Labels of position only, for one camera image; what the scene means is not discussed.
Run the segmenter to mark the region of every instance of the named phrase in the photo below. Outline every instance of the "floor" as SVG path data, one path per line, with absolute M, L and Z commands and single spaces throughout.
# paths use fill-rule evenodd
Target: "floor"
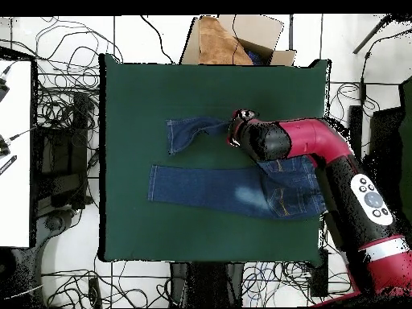
M 373 27 L 384 16 L 383 14 L 293 14 L 293 42 L 289 40 L 290 16 L 288 14 L 269 15 L 272 18 L 282 21 L 284 31 L 281 34 L 278 50 L 287 50 L 290 43 L 297 50 L 295 65 L 307 66 L 313 60 L 330 59 L 332 61 L 331 74 L 331 99 L 337 94 L 342 84 L 360 81 L 365 53 L 370 48 L 372 42 L 377 38 L 393 35 L 404 31 L 412 26 L 411 24 L 391 23 L 380 30 L 358 55 L 353 55 L 352 51 L 357 44 L 373 29 Z M 179 62 L 187 32 L 190 27 L 192 16 L 149 16 L 148 20 L 161 33 L 164 51 L 175 61 Z M 109 52 L 115 56 L 122 53 L 124 62 L 151 62 L 169 63 L 166 56 L 160 51 L 159 37 L 156 32 L 142 21 L 139 16 L 120 17 L 59 17 L 60 27 L 53 31 L 44 30 L 49 27 L 52 18 L 14 18 L 12 27 L 9 19 L 0 18 L 0 39 L 13 40 L 27 45 L 31 50 L 36 51 L 40 56 L 49 57 L 52 60 L 68 62 L 72 57 L 73 64 L 88 65 L 97 52 Z M 118 49 L 111 43 L 107 44 L 103 39 L 95 39 L 93 35 L 82 33 L 78 35 L 68 35 L 64 38 L 60 46 L 59 42 L 67 33 L 86 32 L 82 25 L 99 32 L 109 41 L 116 44 Z M 42 30 L 45 35 L 40 38 L 37 35 Z M 10 42 L 0 42 L 0 46 L 10 46 Z M 18 43 L 11 44 L 13 49 L 27 52 Z M 377 43 L 372 55 L 368 59 L 365 69 L 365 82 L 367 83 L 368 96 L 374 99 L 381 109 L 398 106 L 398 84 L 412 76 L 412 44 L 410 36 L 401 36 L 396 39 L 387 39 Z M 48 62 L 39 61 L 39 66 L 44 73 L 53 73 L 53 68 Z M 354 91 L 353 85 L 346 85 L 340 94 L 331 103 L 331 114 L 345 122 L 347 119 L 348 107 L 359 103 L 359 94 Z M 367 109 L 367 113 L 372 113 L 373 107 Z M 369 139 L 368 126 L 364 129 L 364 144 Z M 98 146 L 98 136 L 93 136 L 92 147 Z M 97 164 L 91 171 L 90 177 L 99 176 L 99 165 Z M 99 204 L 98 180 L 89 180 L 90 192 L 97 205 Z M 105 307 L 144 307 L 147 301 L 151 303 L 159 297 L 156 288 L 162 288 L 165 280 L 170 276 L 169 264 L 166 262 L 113 262 L 103 263 L 96 260 L 95 256 L 98 245 L 98 223 L 99 213 L 97 205 L 89 205 L 82 213 L 79 224 L 58 237 L 52 238 L 43 256 L 43 292 L 45 297 L 49 297 L 56 292 L 56 289 L 64 285 L 71 276 L 80 279 L 79 286 L 82 290 L 87 290 L 87 281 L 81 276 L 94 267 L 101 276 L 100 281 L 102 297 L 110 298 Z M 344 263 L 342 258 L 333 250 L 332 239 L 328 238 L 330 292 L 341 292 L 349 289 L 348 278 L 344 274 Z M 305 290 L 296 285 L 290 286 L 290 281 L 279 281 L 277 265 L 271 264 L 248 264 L 250 266 L 245 271 L 244 279 L 252 283 L 253 290 L 249 290 L 244 295 L 245 307 L 297 307 L 312 305 L 305 297 Z M 305 274 L 299 266 L 289 266 L 292 278 L 295 283 L 306 283 Z M 134 290 L 128 292 L 128 299 L 122 298 L 116 289 L 110 286 L 122 287 L 122 290 Z M 55 305 L 63 305 L 68 301 L 67 295 L 57 295 L 53 301 Z M 167 301 L 164 298 L 155 301 L 151 307 L 166 307 Z

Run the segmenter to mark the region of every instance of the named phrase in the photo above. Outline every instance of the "green mat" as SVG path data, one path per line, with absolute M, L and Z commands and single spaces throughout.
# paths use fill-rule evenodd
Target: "green mat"
M 412 222 L 412 77 L 399 86 L 401 105 L 405 109 L 405 118 L 399 127 L 402 137 L 402 177 L 401 189 L 402 211 Z
M 152 164 L 252 165 L 225 136 L 201 135 L 167 153 L 166 120 L 218 117 L 247 108 L 262 120 L 322 117 L 330 61 L 309 68 L 118 64 L 101 55 L 99 258 L 153 261 L 308 261 L 319 264 L 319 218 L 261 220 L 147 200 Z

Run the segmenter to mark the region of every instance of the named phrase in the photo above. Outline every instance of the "red robot arm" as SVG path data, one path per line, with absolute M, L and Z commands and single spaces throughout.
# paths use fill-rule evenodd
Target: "red robot arm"
M 354 295 L 412 296 L 412 252 L 371 179 L 325 119 L 264 122 L 234 113 L 228 142 L 257 162 L 307 155 L 315 164 L 329 230 L 345 260 Z

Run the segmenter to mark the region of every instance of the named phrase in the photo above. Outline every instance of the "jeans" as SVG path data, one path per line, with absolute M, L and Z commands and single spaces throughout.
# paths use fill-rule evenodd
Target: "jeans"
M 168 120 L 169 154 L 179 153 L 201 133 L 225 138 L 228 128 L 212 117 Z M 306 156 L 229 170 L 153 165 L 148 200 L 268 219 L 303 219 L 326 210 Z

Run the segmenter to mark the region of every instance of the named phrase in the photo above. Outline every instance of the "white tile floor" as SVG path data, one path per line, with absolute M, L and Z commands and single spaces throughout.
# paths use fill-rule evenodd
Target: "white tile floor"
M 286 50 L 290 46 L 289 41 L 289 15 L 270 14 L 272 18 L 282 21 L 285 26 L 278 41 L 278 50 Z M 331 99 L 335 96 L 337 89 L 345 82 L 359 82 L 361 71 L 365 61 L 365 53 L 372 42 L 388 35 L 393 35 L 409 28 L 406 24 L 391 23 L 380 30 L 375 37 L 359 52 L 353 55 L 352 51 L 357 44 L 372 30 L 372 28 L 383 17 L 383 14 L 294 14 L 293 21 L 293 48 L 297 50 L 295 65 L 307 66 L 314 59 L 332 60 L 331 75 Z M 182 54 L 190 27 L 192 16 L 149 16 L 153 25 L 159 30 L 163 39 L 164 51 L 177 63 Z M 47 21 L 51 18 L 15 18 L 13 19 L 13 40 L 26 44 L 40 56 L 51 57 L 52 60 L 68 62 L 72 53 L 82 46 L 90 47 L 97 52 L 114 53 L 119 57 L 122 53 L 125 62 L 151 62 L 168 63 L 167 57 L 160 51 L 159 39 L 156 33 L 144 23 L 138 16 L 121 17 L 60 17 L 60 20 L 77 22 L 63 23 L 56 30 L 48 32 L 40 39 L 36 39 L 38 33 L 50 26 Z M 10 25 L 8 20 L 0 19 L 0 39 L 10 39 Z M 109 41 L 115 43 L 119 50 L 113 48 L 111 43 L 98 39 L 98 42 L 90 35 L 89 29 L 99 32 Z M 83 32 L 81 34 L 69 35 L 64 38 L 62 44 L 57 44 L 67 33 Z M 385 40 L 377 43 L 372 50 L 365 69 L 365 82 L 368 95 L 378 102 L 381 109 L 391 108 L 399 105 L 399 94 L 397 84 L 412 76 L 412 44 L 411 36 L 401 36 L 397 39 Z M 10 46 L 10 43 L 0 41 L 0 46 Z M 16 43 L 13 48 L 26 52 L 25 48 Z M 72 63 L 79 65 L 97 65 L 97 59 L 93 52 L 86 48 L 76 50 Z M 53 67 L 44 61 L 39 62 L 44 72 L 54 72 Z M 337 101 L 331 104 L 331 114 L 347 120 L 348 107 L 359 103 L 357 91 L 348 93 L 354 97 L 353 100 L 341 97 L 343 109 Z M 369 129 L 364 129 L 364 143 L 368 141 Z M 95 136 L 92 146 L 98 146 L 98 137 Z M 97 165 L 90 176 L 98 176 Z M 97 205 L 99 204 L 98 180 L 90 180 L 90 191 Z M 45 276 L 43 278 L 43 292 L 46 297 L 53 294 L 56 289 L 67 281 L 68 276 L 76 274 L 79 278 L 84 271 L 92 270 L 93 260 L 98 245 L 99 213 L 95 205 L 88 206 L 82 214 L 80 223 L 64 234 L 54 237 L 47 245 L 43 257 L 43 273 L 56 271 L 67 271 L 66 276 Z M 147 296 L 149 302 L 159 295 L 156 286 L 165 283 L 165 278 L 170 275 L 169 265 L 166 262 L 124 262 L 113 264 L 102 263 L 97 260 L 96 269 L 100 276 L 106 277 L 110 282 L 110 276 L 114 276 L 113 284 L 118 286 L 119 276 L 122 276 L 121 286 L 123 290 L 141 289 Z M 330 275 L 344 271 L 344 263 L 339 255 L 330 256 Z M 87 288 L 87 282 L 81 284 Z M 266 295 L 277 289 L 276 295 L 268 302 L 268 306 L 296 307 L 306 306 L 304 296 L 289 286 L 280 286 L 272 283 L 266 289 Z M 345 290 L 348 285 L 331 283 L 330 291 Z M 102 297 L 110 295 L 110 286 L 101 282 Z M 143 295 L 137 291 L 129 293 L 129 299 L 136 306 L 145 304 Z M 68 298 L 59 295 L 54 304 L 65 304 Z M 251 299 L 245 296 L 245 306 L 260 306 L 256 297 Z M 166 307 L 167 301 L 160 299 L 152 307 Z M 130 304 L 113 291 L 113 307 L 131 307 Z

